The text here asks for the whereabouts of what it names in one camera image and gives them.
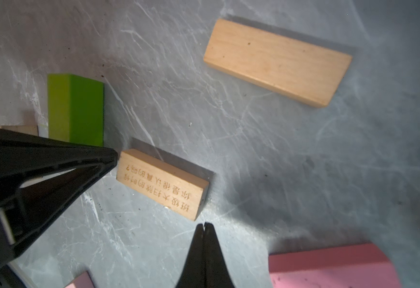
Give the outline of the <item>long natural wood block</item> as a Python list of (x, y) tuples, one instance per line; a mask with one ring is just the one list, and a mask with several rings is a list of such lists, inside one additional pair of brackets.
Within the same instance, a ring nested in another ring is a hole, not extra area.
[(316, 108), (332, 100), (352, 56), (218, 19), (204, 62), (251, 84)]

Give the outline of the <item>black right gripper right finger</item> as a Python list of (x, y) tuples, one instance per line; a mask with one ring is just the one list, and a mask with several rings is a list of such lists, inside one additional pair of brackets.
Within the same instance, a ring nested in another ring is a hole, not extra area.
[(214, 225), (198, 224), (177, 288), (234, 288)]

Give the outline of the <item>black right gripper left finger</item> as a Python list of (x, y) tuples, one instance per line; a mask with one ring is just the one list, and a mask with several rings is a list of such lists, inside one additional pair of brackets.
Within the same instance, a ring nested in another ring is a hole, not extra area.
[(118, 162), (111, 148), (0, 129), (0, 268)]

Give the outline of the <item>green wood block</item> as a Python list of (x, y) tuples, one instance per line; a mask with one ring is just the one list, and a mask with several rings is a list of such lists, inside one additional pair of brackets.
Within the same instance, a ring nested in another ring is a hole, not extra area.
[(48, 74), (49, 138), (103, 146), (104, 83), (74, 74)]

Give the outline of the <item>engraved natural wood block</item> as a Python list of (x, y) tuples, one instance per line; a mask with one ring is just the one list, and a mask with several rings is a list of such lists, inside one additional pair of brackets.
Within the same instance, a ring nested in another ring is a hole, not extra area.
[(135, 149), (121, 152), (116, 179), (191, 221), (198, 218), (210, 184)]

